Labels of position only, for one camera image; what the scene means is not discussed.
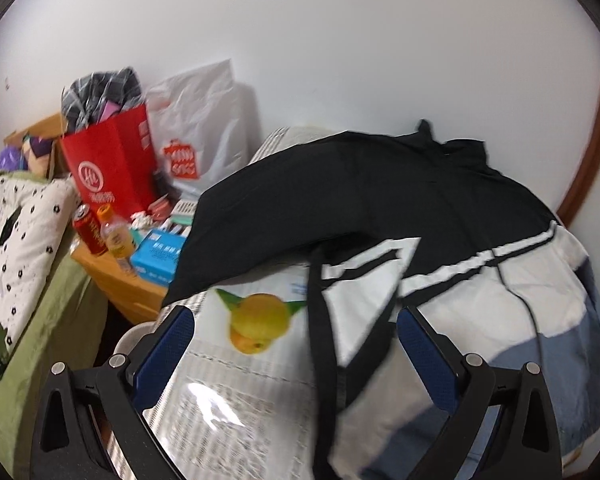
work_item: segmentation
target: white plastic bag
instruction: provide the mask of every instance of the white plastic bag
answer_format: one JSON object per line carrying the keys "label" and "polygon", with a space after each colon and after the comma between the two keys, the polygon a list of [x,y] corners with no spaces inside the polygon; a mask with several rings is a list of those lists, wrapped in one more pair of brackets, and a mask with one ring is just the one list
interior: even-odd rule
{"label": "white plastic bag", "polygon": [[183,198],[198,199],[249,161],[229,60],[149,88],[146,109],[158,164]]}

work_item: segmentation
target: plastic bottle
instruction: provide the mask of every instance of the plastic bottle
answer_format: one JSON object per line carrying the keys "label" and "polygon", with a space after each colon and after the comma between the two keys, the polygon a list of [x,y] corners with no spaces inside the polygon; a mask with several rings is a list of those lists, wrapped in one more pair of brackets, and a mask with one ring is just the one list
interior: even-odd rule
{"label": "plastic bottle", "polygon": [[111,204],[105,204],[98,208],[98,220],[102,239],[109,252],[122,270],[134,273],[129,258],[136,252],[136,242],[125,219],[113,211]]}

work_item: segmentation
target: orange bottle cap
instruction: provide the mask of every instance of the orange bottle cap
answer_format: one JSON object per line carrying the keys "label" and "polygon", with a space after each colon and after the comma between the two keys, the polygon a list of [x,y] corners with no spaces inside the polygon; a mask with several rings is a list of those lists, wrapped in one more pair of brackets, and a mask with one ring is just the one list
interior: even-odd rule
{"label": "orange bottle cap", "polygon": [[96,215],[98,216],[98,220],[100,220],[100,222],[106,222],[107,220],[111,219],[113,216],[113,208],[111,207],[111,204],[101,205],[98,208]]}

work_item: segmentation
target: purple balloon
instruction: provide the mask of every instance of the purple balloon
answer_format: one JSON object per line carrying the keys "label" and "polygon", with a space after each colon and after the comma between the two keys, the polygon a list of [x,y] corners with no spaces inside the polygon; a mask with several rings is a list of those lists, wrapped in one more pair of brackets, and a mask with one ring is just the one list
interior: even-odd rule
{"label": "purple balloon", "polygon": [[20,148],[7,146],[0,152],[0,170],[26,170],[27,161]]}

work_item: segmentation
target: tissue box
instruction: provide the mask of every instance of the tissue box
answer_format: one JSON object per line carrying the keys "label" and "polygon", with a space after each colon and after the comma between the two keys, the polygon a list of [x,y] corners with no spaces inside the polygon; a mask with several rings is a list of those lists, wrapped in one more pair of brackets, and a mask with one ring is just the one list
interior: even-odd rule
{"label": "tissue box", "polygon": [[131,256],[131,265],[141,278],[169,286],[185,240],[184,236],[152,229]]}

